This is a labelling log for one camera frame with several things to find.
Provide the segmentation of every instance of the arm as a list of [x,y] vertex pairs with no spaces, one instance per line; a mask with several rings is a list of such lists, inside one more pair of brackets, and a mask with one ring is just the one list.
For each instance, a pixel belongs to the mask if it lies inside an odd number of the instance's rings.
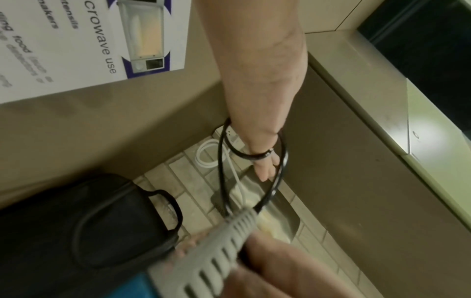
[[[273,147],[307,69],[297,0],[196,0],[226,93],[232,127],[251,153]],[[256,163],[261,180],[272,162]]]

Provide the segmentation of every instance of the black cable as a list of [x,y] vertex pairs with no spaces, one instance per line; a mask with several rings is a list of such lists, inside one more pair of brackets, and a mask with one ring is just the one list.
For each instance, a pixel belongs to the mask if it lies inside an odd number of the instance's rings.
[[[221,186],[221,198],[222,198],[223,207],[226,213],[224,214],[225,216],[231,215],[233,211],[231,208],[231,199],[229,198],[229,193],[227,192],[227,188],[226,188],[226,179],[224,178],[224,165],[222,162],[222,144],[224,140],[226,141],[227,146],[230,148],[230,150],[234,152],[234,154],[247,160],[252,160],[252,161],[261,160],[261,159],[267,158],[273,152],[273,149],[270,149],[261,154],[249,155],[249,154],[245,154],[236,150],[227,138],[226,130],[230,124],[231,124],[231,119],[228,118],[226,122],[224,122],[221,137],[219,139],[219,144],[217,146],[217,168],[218,168],[218,173],[219,173],[219,184]],[[280,165],[278,166],[278,169],[275,174],[275,179],[273,179],[273,183],[271,184],[270,189],[265,194],[265,196],[263,196],[260,202],[258,202],[254,206],[254,210],[257,213],[260,213],[263,207],[266,206],[270,202],[270,200],[275,196],[276,191],[278,190],[278,187],[280,186],[281,179],[283,178],[285,167],[288,163],[288,150],[286,147],[285,138],[283,137],[283,134],[281,132],[278,133],[278,137],[281,143]]]

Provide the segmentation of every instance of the black pouch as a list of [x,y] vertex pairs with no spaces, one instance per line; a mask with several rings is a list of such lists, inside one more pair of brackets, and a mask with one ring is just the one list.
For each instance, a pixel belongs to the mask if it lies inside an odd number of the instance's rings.
[[[149,197],[173,206],[167,230]],[[174,197],[118,175],[48,190],[0,211],[0,297],[102,297],[174,249]]]

